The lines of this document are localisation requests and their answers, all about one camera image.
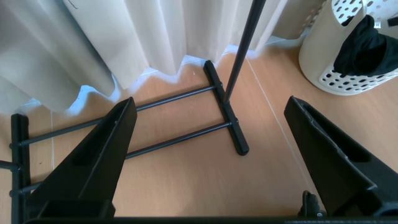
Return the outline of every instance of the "perforated basket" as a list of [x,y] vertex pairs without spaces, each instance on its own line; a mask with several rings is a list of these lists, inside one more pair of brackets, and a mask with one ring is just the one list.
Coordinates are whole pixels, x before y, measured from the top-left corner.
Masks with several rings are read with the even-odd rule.
[[[299,63],[306,78],[319,89],[335,95],[356,95],[396,76],[398,69],[378,76],[353,77],[337,73],[333,63],[343,42],[365,17],[365,0],[327,0],[300,49]],[[346,26],[341,25],[354,16]]]

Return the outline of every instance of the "horizontal metal bar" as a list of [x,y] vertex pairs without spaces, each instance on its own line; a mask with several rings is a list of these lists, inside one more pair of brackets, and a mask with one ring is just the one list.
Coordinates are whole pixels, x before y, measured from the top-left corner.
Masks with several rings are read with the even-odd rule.
[[0,168],[2,169],[9,169],[9,170],[17,170],[19,165],[15,162],[7,162],[7,161],[0,161]]
[[211,127],[199,130],[199,131],[192,132],[190,134],[185,134],[185,135],[177,137],[177,138],[173,138],[173,139],[170,139],[170,140],[158,143],[158,144],[154,144],[153,146],[148,146],[143,149],[139,149],[134,152],[127,153],[126,159],[130,159],[130,158],[145,154],[147,152],[152,152],[154,150],[161,149],[163,147],[171,146],[173,144],[176,144],[176,143],[179,143],[182,141],[186,141],[191,138],[195,138],[195,137],[201,136],[203,134],[210,133],[212,131],[217,131],[221,128],[225,128],[225,127],[228,127],[231,125],[232,124],[230,122],[224,122],[224,123],[217,124],[217,125],[214,125],[214,126],[211,126]]
[[[202,87],[202,88],[197,88],[196,90],[188,91],[186,93],[181,93],[181,94],[178,94],[178,95],[175,95],[175,96],[171,96],[171,97],[168,97],[168,98],[157,100],[155,102],[151,102],[151,103],[147,103],[147,104],[144,104],[144,105],[141,105],[141,106],[137,106],[137,111],[142,111],[142,110],[146,110],[146,109],[149,109],[149,108],[152,108],[152,107],[155,107],[155,106],[159,106],[159,105],[162,105],[162,104],[165,104],[165,103],[170,103],[170,102],[173,102],[175,100],[186,98],[188,96],[193,96],[193,95],[196,95],[196,94],[199,94],[199,93],[203,93],[203,92],[206,92],[206,91],[209,91],[209,90],[213,90],[214,88],[215,88],[215,86],[206,86],[206,87]],[[61,135],[61,134],[69,133],[71,131],[76,131],[76,130],[79,130],[81,128],[86,128],[86,127],[89,127],[89,126],[92,126],[92,125],[100,123],[101,120],[102,120],[102,118],[93,119],[91,121],[86,121],[86,122],[81,123],[81,124],[76,124],[76,125],[73,125],[73,126],[70,126],[70,127],[67,127],[67,128],[59,129],[57,131],[52,131],[52,132],[47,133],[47,134],[42,134],[40,136],[31,138],[31,139],[26,139],[26,140],[20,142],[18,144],[18,146],[26,146],[26,145],[29,145],[29,144],[32,144],[32,143],[35,143],[35,142],[38,142],[38,141],[42,141],[42,140],[45,140],[45,139],[48,139],[48,138],[52,138],[52,137]]]

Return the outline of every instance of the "beige curtain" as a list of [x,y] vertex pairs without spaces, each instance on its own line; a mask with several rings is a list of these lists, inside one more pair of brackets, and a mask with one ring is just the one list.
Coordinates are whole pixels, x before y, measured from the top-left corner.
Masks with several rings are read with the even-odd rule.
[[[287,0],[267,1],[251,42],[260,49]],[[0,0],[0,113],[31,98],[67,109],[80,87],[110,95],[148,67],[175,75],[184,55],[218,60],[238,45],[248,0]]]

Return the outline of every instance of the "floor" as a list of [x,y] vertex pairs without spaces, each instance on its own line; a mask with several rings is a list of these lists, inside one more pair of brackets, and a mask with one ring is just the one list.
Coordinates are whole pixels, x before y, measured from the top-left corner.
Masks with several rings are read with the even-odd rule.
[[[117,216],[295,215],[304,190],[316,192],[283,110],[289,96],[309,102],[360,144],[398,171],[398,79],[356,96],[335,96],[310,84],[298,63],[298,47],[273,45],[244,61],[231,104],[251,151],[234,151],[226,129],[145,154],[124,163],[113,203]],[[234,61],[217,66],[226,86]],[[180,79],[156,76],[134,94],[137,105],[207,86],[198,63],[186,64]],[[130,95],[121,93],[123,100]],[[105,115],[114,103],[89,95],[79,115],[43,106],[27,113],[37,136]],[[212,92],[141,111],[129,151],[222,122]],[[0,116],[0,158],[11,160],[9,117]],[[92,130],[57,136],[30,146],[32,181],[43,180]],[[9,223],[11,172],[0,170],[0,222]]]

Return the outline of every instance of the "curtain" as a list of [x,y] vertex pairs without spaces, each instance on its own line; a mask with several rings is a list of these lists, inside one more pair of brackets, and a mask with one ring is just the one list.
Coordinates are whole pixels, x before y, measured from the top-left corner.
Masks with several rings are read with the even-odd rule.
[[[267,1],[250,49],[271,36],[287,0]],[[109,96],[148,67],[178,72],[185,55],[217,61],[239,45],[248,0],[0,1],[0,113],[31,98],[67,109],[80,87]]]

